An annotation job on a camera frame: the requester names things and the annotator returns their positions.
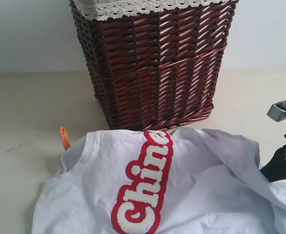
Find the white t-shirt red lettering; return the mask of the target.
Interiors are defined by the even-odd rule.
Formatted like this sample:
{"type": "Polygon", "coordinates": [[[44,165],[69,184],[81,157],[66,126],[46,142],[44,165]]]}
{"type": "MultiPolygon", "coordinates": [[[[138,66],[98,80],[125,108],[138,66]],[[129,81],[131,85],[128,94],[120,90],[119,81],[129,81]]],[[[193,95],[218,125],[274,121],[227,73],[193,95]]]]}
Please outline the white t-shirt red lettering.
{"type": "Polygon", "coordinates": [[[34,234],[286,234],[286,180],[220,130],[90,132],[43,184],[34,234]]]}

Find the dark brown wicker basket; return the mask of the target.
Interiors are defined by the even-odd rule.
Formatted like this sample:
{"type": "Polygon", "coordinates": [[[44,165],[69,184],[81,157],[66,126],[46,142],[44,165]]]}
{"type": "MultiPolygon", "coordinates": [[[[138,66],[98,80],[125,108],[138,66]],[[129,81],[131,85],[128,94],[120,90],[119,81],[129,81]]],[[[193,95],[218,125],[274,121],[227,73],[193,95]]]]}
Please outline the dark brown wicker basket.
{"type": "Polygon", "coordinates": [[[87,20],[70,2],[111,129],[163,130],[209,117],[237,1],[87,20]]]}

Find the orange garment tag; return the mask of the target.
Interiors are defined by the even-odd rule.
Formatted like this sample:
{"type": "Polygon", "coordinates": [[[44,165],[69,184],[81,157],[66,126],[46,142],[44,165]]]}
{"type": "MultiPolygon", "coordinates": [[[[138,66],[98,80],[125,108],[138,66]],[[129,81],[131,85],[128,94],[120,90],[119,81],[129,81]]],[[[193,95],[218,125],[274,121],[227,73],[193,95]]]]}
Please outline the orange garment tag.
{"type": "Polygon", "coordinates": [[[69,140],[69,135],[67,133],[67,130],[65,129],[64,126],[60,127],[60,136],[62,140],[62,144],[65,150],[69,149],[71,147],[70,140],[69,140]]]}

